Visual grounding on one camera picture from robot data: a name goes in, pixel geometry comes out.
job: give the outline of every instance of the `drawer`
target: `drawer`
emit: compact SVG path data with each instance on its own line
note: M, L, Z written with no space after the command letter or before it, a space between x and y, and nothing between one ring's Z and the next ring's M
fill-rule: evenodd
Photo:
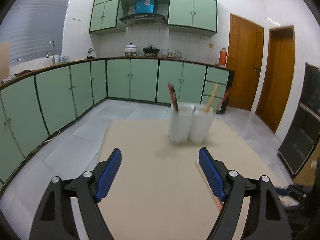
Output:
M224 93L226 92L226 87L227 86L226 85L221 85L221 84L218 84L218 85L219 86L218 86L218 90L217 90L216 96L223 98ZM203 94L211 96L211 93L212 93L212 90L214 89L214 86L215 86L215 83L206 81L205 85L204 85Z
M206 80L227 84L229 71L214 67L208 67Z
M207 102L209 101L209 98L210 98L210 97L203 95L201 103L206 105ZM218 103L220 102L220 100L221 100L221 98L216 98L216 97L215 97L215 98L213 99L213 101L212 101L211 107L212 107L213 109L215 109L216 106L218 105Z

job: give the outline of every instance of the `metal screw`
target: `metal screw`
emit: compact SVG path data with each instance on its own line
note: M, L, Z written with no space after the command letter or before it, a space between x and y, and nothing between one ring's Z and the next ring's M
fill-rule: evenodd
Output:
M236 171L234 171L234 170L231 170L231 171L229 171L229 175L230 175L231 177L236 177L236 176L238 176L238 172L236 172Z
M52 178L51 181L52 181L53 183L57 183L59 180L60 180L60 178L57 177L57 176L55 176L55 177Z
M269 181L269 177L266 175L263 175L261 178L263 181L268 182Z
M83 176L84 176L85 178L89 178L89 177L91 177L91 175L92 175L92 172L91 172L91 171L85 171L85 172L83 173Z

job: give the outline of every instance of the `gas stove burner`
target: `gas stove burner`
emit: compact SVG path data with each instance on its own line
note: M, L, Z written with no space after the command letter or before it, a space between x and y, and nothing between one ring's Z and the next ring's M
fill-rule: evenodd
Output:
M125 53L124 56L125 57L136 57L137 53Z
M158 53L145 53L144 56L145 57L157 57Z

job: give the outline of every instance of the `range hood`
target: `range hood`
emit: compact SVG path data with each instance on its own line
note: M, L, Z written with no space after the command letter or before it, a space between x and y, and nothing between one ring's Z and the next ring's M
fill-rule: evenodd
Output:
M167 24L167 21L165 20L164 16L157 13L136 13L125 16L119 20L129 26L148 23Z

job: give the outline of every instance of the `window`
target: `window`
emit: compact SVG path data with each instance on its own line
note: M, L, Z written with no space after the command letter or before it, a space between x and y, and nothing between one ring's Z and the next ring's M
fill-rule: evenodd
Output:
M0 43L10 42L9 66L62 52L69 0L16 0L0 25Z

